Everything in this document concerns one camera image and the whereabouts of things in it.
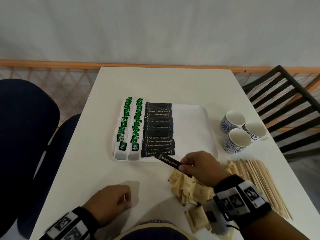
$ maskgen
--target person's left hand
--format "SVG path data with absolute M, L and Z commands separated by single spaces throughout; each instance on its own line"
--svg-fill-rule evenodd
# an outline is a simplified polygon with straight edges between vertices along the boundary
M 99 190 L 83 206 L 103 227 L 132 207 L 128 185 L 111 185 Z

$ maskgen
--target cup rim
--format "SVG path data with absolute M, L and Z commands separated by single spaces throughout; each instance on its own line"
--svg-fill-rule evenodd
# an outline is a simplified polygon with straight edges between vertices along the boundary
M 252 132 L 250 131 L 250 129 L 247 127 L 247 124 L 248 124 L 248 125 L 250 125 L 250 124 L 258 124 L 258 125 L 261 126 L 261 128 L 263 129 L 264 135 L 257 135 L 257 134 L 255 134 L 255 133 L 252 133 Z M 260 122 L 258 122 L 258 121 L 247 121 L 247 122 L 244 124 L 244 126 L 245 126 L 245 128 L 247 129 L 247 131 L 248 131 L 250 134 L 252 134 L 252 135 L 254 135 L 254 136 L 256 136 L 256 137 L 264 137 L 264 136 L 266 136 L 266 134 L 267 134 L 267 129 L 266 129 L 266 127 L 264 126 L 264 124 L 262 124 L 262 123 L 260 123 Z
M 242 118 L 241 118 L 241 120 L 242 120 L 242 124 L 235 124 L 235 123 L 233 123 L 233 122 L 231 122 L 230 121 L 230 119 L 228 119 L 228 113 L 230 114 L 230 113 L 236 113 L 236 114 L 238 114 L 238 115 L 240 115 Z M 246 118 L 244 117 L 244 115 L 242 114 L 242 113 L 240 113 L 240 112 L 238 112 L 238 111 L 234 111 L 234 110 L 229 110 L 228 112 L 226 112 L 226 119 L 231 123 L 231 124 L 233 124 L 233 125 L 236 125 L 236 126 L 243 126 L 245 123 L 246 123 Z
M 235 143 L 235 142 L 231 139 L 231 137 L 230 137 L 230 133 L 231 133 L 232 131 L 233 131 L 233 132 L 235 132 L 235 131 L 241 131 L 241 133 L 244 132 L 246 135 L 243 133 L 243 136 L 245 136 L 245 137 L 248 138 L 248 142 L 250 142 L 249 145 L 247 145 L 247 146 L 240 146 L 240 145 L 238 145 L 237 143 Z M 234 145 L 236 145 L 236 146 L 238 146 L 238 147 L 240 147 L 240 148 L 247 148 L 248 146 L 251 145 L 251 141 L 252 141 L 251 136 L 250 136 L 247 132 L 245 132 L 244 130 L 242 130 L 242 129 L 235 128 L 235 129 L 230 130 L 230 132 L 228 133 L 228 137 L 229 137 L 230 141 L 231 141 Z

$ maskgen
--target hand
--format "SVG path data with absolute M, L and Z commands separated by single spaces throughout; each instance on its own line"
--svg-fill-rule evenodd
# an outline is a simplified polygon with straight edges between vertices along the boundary
M 205 151 L 191 152 L 182 158 L 179 170 L 191 174 L 200 183 L 208 187 L 215 187 L 220 181 L 231 176 L 227 170 L 210 154 Z
M 128 185 L 111 185 L 99 190 L 82 206 L 103 227 L 132 207 Z

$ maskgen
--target black slatted chair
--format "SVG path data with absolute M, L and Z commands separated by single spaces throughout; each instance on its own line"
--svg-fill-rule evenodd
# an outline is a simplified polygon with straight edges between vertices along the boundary
M 283 128 L 286 125 L 289 125 L 294 121 L 297 121 L 303 117 L 306 117 L 307 115 L 309 115 L 313 112 L 317 111 L 318 113 L 320 113 L 320 104 L 318 103 L 318 101 L 316 101 L 316 99 L 314 97 L 312 97 L 310 95 L 310 93 L 308 93 L 306 91 L 306 89 L 304 89 L 281 65 L 276 66 L 270 72 L 268 72 L 264 76 L 260 77 L 259 79 L 251 82 L 250 84 L 243 86 L 242 89 L 244 90 L 244 92 L 246 94 L 249 94 L 256 86 L 259 86 L 260 84 L 266 82 L 268 79 L 270 79 L 271 77 L 273 77 L 277 73 L 279 73 L 279 75 L 275 79 L 271 80 L 260 91 L 258 91 L 256 94 L 254 94 L 250 98 L 250 102 L 254 102 L 255 100 L 257 100 L 260 96 L 264 95 L 266 92 L 268 92 L 272 87 L 274 87 L 276 84 L 278 84 L 283 79 L 286 79 L 286 82 L 284 82 L 281 86 L 274 89 L 268 95 L 263 97 L 260 101 L 256 102 L 253 105 L 254 108 L 255 109 L 259 108 L 261 105 L 265 104 L 267 101 L 269 101 L 272 98 L 274 98 L 275 96 L 277 96 L 280 92 L 284 91 L 290 85 L 293 86 L 293 89 L 290 90 L 289 92 L 285 93 L 283 96 L 281 96 L 277 100 L 273 101 L 269 105 L 267 105 L 265 108 L 261 109 L 258 112 L 258 115 L 262 116 L 262 115 L 266 114 L 267 112 L 271 111 L 272 109 L 276 108 L 278 105 L 282 104 L 283 102 L 287 101 L 288 99 L 290 99 L 291 97 L 294 97 L 297 94 L 300 94 L 301 97 L 298 98 L 297 100 L 293 101 L 292 103 L 289 103 L 286 106 L 282 107 L 280 110 L 271 114 L 270 116 L 266 117 L 265 119 L 263 119 L 262 120 L 263 123 L 266 125 L 266 124 L 272 122 L 273 120 L 279 118 L 280 116 L 283 116 L 285 113 L 291 111 L 292 109 L 298 107 L 299 105 L 301 105 L 305 102 L 308 102 L 310 104 L 310 106 L 307 107 L 306 109 L 303 109 L 303 110 L 291 115 L 290 117 L 276 123 L 275 125 L 272 125 L 271 127 L 269 127 L 268 131 L 270 133 L 274 132 L 280 128 Z M 292 137 L 298 133 L 306 131 L 307 129 L 314 128 L 314 127 L 318 126 L 319 124 L 320 124 L 320 117 L 317 117 L 317 118 L 310 120 L 302 125 L 299 125 L 295 128 L 292 128 L 289 131 L 286 131 L 278 136 L 275 136 L 274 141 L 275 142 L 283 141 L 283 140 L 285 140 L 289 137 Z M 286 153 L 291 150 L 309 145 L 309 144 L 317 142 L 317 141 L 320 141 L 320 133 L 316 133 L 312 136 L 300 139 L 300 140 L 295 141 L 293 143 L 290 143 L 288 145 L 284 145 L 284 146 L 280 147 L 280 150 L 282 153 Z M 298 158 L 315 156 L 315 155 L 320 155 L 319 148 L 307 150 L 307 151 L 303 151 L 303 152 L 298 152 L 298 153 L 286 154 L 284 156 L 288 161 L 291 161 L 291 160 L 295 160 Z

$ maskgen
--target blue patterned cup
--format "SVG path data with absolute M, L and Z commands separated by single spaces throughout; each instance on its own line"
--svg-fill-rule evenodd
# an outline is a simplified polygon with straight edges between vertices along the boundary
M 248 121 L 242 126 L 242 129 L 251 136 L 253 141 L 257 141 L 267 134 L 264 124 L 259 122 Z
M 251 137 L 242 129 L 232 129 L 224 139 L 223 149 L 230 154 L 243 151 L 251 145 Z
M 220 123 L 220 129 L 228 133 L 232 129 L 241 128 L 246 122 L 242 113 L 230 110 L 226 113 Z

